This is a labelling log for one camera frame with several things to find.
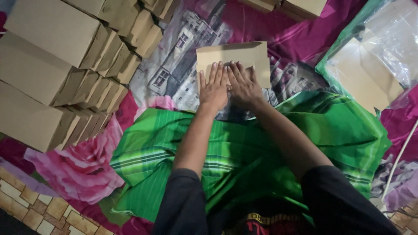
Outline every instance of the person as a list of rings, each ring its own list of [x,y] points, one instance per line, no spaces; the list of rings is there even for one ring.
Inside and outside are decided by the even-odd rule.
[[[200,105],[177,149],[152,234],[398,234],[327,156],[264,100],[254,67],[248,71],[240,62],[219,62],[208,81],[203,71],[199,75]],[[212,123],[227,104],[228,90],[232,102],[254,113],[279,147],[301,183],[314,225],[293,203],[269,198],[206,216],[200,178]]]

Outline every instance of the clear plastic wrap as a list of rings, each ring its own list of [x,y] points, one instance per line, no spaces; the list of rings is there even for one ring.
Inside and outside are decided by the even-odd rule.
[[[334,90],[368,111],[408,104],[418,77],[418,5],[369,0],[316,66]]]

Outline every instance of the left hand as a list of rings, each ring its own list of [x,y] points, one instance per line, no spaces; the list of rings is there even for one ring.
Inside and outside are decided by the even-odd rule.
[[[206,82],[203,70],[200,71],[200,107],[215,112],[222,110],[228,103],[227,67],[222,61],[212,64],[209,81]]]

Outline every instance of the green sarong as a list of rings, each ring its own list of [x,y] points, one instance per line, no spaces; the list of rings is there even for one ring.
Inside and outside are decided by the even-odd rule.
[[[369,197],[373,174],[391,145],[377,118],[346,96],[327,92],[298,93],[277,110]],[[130,188],[113,212],[155,221],[177,145],[193,116],[147,109],[125,131],[110,165]],[[309,215],[300,184],[257,120],[214,121],[201,180],[208,213],[270,196],[298,204]]]

